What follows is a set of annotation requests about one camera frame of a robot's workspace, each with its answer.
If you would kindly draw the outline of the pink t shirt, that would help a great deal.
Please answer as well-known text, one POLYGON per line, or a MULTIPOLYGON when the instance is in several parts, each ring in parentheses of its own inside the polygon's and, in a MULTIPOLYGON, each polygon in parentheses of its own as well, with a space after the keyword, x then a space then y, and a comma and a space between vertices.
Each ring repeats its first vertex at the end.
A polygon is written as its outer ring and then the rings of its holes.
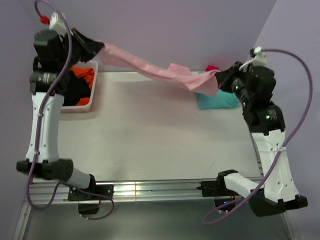
POLYGON ((172 83, 192 92, 214 97, 219 91, 216 78, 219 70, 194 74, 189 68, 174 63, 162 68, 106 42, 98 55, 105 66, 133 69, 152 80, 172 83))

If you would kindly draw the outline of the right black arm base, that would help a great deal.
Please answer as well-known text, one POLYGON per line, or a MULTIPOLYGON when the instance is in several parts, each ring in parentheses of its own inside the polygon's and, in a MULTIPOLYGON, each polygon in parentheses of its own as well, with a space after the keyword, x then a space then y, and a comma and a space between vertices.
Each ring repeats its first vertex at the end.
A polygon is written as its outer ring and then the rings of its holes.
POLYGON ((234 201, 237 196, 235 192, 226 189, 224 186, 220 186, 216 180, 201 181, 200 186, 196 189, 201 191, 204 198, 213 197, 216 207, 234 201))

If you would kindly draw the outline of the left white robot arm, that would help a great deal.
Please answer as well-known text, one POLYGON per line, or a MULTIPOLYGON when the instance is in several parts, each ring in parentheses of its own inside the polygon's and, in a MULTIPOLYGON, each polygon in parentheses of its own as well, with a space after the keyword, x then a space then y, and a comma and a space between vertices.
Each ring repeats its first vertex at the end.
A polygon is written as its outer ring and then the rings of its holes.
POLYGON ((31 137, 25 159, 16 163, 16 170, 33 178, 58 180, 79 188, 86 200, 96 197, 94 177, 74 167, 70 158, 60 158, 58 130, 69 71, 78 62, 88 62, 104 47, 72 28, 70 34, 41 30, 34 35, 36 57, 30 75, 33 104, 31 137))

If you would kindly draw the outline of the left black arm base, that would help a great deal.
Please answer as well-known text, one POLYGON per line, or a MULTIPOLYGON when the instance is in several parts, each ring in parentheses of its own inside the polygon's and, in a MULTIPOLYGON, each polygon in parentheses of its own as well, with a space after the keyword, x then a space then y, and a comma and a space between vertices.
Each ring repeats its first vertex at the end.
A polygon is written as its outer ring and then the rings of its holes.
POLYGON ((93 191, 89 189, 69 188, 67 201, 78 203, 78 213, 82 217, 88 219, 103 219, 112 214, 115 208, 113 200, 114 185, 113 184, 98 184, 93 191), (110 210, 102 216, 98 216, 102 212, 102 203, 107 201, 111 203, 110 210))

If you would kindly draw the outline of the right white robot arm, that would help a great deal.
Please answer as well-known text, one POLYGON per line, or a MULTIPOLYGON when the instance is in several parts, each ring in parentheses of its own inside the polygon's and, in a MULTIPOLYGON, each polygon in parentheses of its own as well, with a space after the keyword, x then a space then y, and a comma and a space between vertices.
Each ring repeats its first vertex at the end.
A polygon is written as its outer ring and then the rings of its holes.
POLYGON ((253 213, 266 217, 307 207, 308 200, 296 188, 285 143, 282 110, 272 102, 276 86, 274 72, 252 63, 236 62, 216 74, 218 87, 234 93, 258 152, 265 181, 257 184, 236 170, 218 173, 216 189, 222 195, 231 191, 246 199, 253 213))

